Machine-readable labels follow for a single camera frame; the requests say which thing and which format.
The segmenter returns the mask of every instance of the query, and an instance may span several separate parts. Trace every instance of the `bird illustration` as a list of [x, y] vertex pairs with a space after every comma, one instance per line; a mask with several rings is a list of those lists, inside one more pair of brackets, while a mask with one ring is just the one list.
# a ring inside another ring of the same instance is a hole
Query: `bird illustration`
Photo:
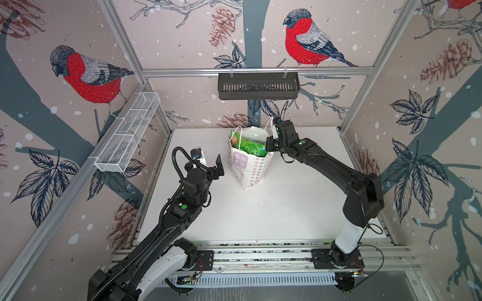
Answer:
[[122, 82], [134, 74], [125, 68], [116, 67], [104, 60], [91, 59], [75, 52], [71, 47], [61, 45], [52, 51], [50, 63], [55, 75], [65, 80], [85, 100], [95, 104], [108, 104], [109, 112], [104, 116], [115, 116], [110, 112], [110, 102], [121, 94]]
[[316, 27], [308, 10], [301, 8], [291, 11], [283, 22], [286, 25], [286, 51], [298, 65], [315, 65], [320, 62], [339, 61], [354, 67], [345, 59], [330, 38]]
[[[427, 3], [425, 6], [429, 6], [429, 5], [434, 4], [438, 1], [441, 1], [441, 0], [431, 1], [431, 2]], [[455, 19], [454, 22], [457, 21], [458, 19], [465, 18], [465, 16], [460, 15], [460, 10], [463, 9], [464, 7], [466, 7], [467, 5], [474, 3], [475, 1], [476, 0], [446, 0], [447, 4], [446, 4], [446, 6], [444, 6], [442, 8], [442, 10], [445, 10], [445, 11], [442, 13], [442, 16], [440, 16], [439, 19], [443, 19], [443, 15], [445, 15], [445, 13], [448, 11], [449, 8], [458, 11], [458, 18]]]

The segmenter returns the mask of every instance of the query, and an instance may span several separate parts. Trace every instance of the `white mesh basket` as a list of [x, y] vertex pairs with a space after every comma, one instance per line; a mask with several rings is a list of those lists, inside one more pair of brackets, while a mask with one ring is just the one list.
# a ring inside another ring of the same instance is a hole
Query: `white mesh basket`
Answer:
[[139, 94], [95, 161], [99, 170], [125, 171], [159, 103], [155, 92]]

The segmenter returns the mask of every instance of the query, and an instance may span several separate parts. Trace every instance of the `black metal basket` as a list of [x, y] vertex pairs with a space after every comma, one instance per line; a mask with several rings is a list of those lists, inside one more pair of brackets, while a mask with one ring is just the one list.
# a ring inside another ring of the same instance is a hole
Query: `black metal basket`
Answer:
[[220, 73], [219, 99], [295, 99], [300, 91], [297, 72]]

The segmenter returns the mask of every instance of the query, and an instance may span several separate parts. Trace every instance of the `bird head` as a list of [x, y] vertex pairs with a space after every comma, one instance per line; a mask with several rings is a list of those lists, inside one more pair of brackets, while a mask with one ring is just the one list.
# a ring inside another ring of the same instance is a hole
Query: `bird head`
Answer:
[[311, 14], [307, 9], [298, 8], [295, 10], [290, 11], [290, 13], [286, 16], [283, 25], [288, 26], [288, 28], [293, 29], [293, 27], [298, 23], [301, 19], [311, 19]]
[[55, 76], [63, 75], [69, 76], [70, 72], [68, 70], [68, 58], [73, 55], [75, 51], [65, 45], [60, 45], [55, 48], [50, 54], [50, 63], [52, 64], [52, 70]]

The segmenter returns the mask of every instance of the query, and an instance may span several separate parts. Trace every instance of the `bird foot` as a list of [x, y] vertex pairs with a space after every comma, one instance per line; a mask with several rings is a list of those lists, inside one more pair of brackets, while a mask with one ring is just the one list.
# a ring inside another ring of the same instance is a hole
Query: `bird foot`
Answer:
[[107, 118], [108, 118], [109, 116], [114, 116], [114, 118], [117, 117], [117, 116], [115, 116], [114, 114], [109, 113], [109, 114], [107, 114], [107, 115], [104, 116], [104, 123], [107, 121]]

